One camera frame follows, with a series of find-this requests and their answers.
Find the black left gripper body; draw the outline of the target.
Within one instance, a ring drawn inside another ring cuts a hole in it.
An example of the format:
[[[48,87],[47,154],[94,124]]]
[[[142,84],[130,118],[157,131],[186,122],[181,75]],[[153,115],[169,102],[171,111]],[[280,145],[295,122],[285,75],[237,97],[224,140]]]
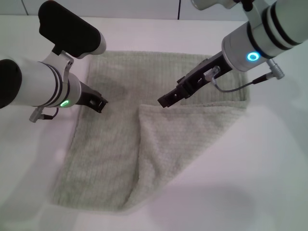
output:
[[[81,93],[77,105],[98,106],[99,93],[82,82],[80,82],[80,87]]]

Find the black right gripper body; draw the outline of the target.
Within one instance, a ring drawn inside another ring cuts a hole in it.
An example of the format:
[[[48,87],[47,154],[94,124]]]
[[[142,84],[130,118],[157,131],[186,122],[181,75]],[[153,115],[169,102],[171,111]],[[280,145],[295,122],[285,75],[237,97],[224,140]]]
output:
[[[181,98],[191,97],[201,87],[210,82],[210,80],[205,79],[204,73],[215,66],[220,68],[217,77],[232,70],[225,61],[223,54],[217,53],[216,55],[201,61],[200,64],[193,68],[187,75],[177,81],[177,95]]]

